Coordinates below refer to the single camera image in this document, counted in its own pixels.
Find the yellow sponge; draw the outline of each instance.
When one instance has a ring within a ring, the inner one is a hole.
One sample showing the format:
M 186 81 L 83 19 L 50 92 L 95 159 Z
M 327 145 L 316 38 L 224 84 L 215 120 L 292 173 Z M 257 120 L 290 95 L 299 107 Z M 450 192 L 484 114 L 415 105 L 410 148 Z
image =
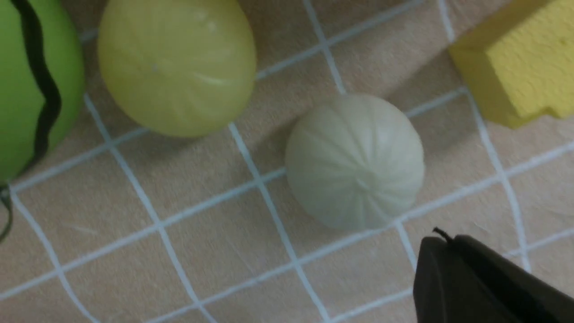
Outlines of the yellow sponge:
M 514 0 L 449 51 L 488 120 L 574 113 L 573 0 Z

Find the squishy ball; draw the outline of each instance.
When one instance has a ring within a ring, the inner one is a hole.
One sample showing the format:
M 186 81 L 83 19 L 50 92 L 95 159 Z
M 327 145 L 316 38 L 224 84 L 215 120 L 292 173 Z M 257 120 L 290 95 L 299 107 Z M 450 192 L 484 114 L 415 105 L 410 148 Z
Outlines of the squishy ball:
M 369 95 L 344 95 L 303 116 L 285 162 L 303 209 L 346 230 L 390 224 L 414 204 L 425 170 L 421 140 L 408 118 Z
M 118 106 L 168 136 L 224 127 L 255 80 L 253 33 L 234 0 L 110 0 L 98 60 Z
M 48 131 L 48 151 L 66 136 L 83 106 L 84 63 L 82 46 L 72 21 L 60 1 L 28 0 L 32 13 L 24 15 L 12 1 L 0 1 L 0 185 L 14 179 L 34 155 L 38 119 L 46 97 L 40 85 L 46 77 L 34 76 L 32 66 L 45 63 L 49 77 L 61 99 L 60 113 Z M 34 16 L 40 22 L 43 47 L 39 39 L 24 37 L 22 22 Z

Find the black object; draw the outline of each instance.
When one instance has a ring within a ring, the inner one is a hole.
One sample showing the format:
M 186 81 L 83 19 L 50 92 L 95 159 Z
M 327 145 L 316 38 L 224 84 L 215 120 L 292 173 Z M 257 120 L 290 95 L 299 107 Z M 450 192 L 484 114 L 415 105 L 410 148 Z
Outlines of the black object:
M 11 2 L 20 14 L 22 36 L 30 70 L 38 89 L 45 99 L 38 116 L 36 136 L 34 138 L 34 154 L 20 171 L 21 175 L 36 165 L 48 152 L 50 131 L 60 115 L 62 98 L 46 64 L 44 36 L 38 15 L 28 0 L 11 0 Z M 2 204 L 8 209 L 8 221 L 2 232 L 0 232 L 1 243 L 11 230 L 14 217 L 7 183 L 0 183 L 0 195 Z
M 574 299 L 470 236 L 421 242 L 414 279 L 419 323 L 573 323 Z

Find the yellow ball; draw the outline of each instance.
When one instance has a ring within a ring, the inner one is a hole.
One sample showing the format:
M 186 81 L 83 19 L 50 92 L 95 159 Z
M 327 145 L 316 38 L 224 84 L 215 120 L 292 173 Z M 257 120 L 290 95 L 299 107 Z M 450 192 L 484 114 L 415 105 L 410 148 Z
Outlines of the yellow ball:
M 255 82 L 253 33 L 235 0 L 110 0 L 98 58 L 119 107 L 168 136 L 224 127 Z

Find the black stripe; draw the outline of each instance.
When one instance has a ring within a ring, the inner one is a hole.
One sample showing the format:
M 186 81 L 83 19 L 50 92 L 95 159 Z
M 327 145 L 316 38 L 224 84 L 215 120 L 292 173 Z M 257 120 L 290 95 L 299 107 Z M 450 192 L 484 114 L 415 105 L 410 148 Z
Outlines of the black stripe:
M 38 15 L 28 0 L 11 1 L 21 16 L 22 34 L 24 36 L 30 70 L 34 75 L 36 85 L 45 99 L 36 126 L 34 155 L 20 172 L 20 174 L 22 174 L 37 164 L 48 152 L 50 131 L 60 115 L 62 99 L 56 82 L 50 75 L 46 64 L 44 57 L 44 37 Z

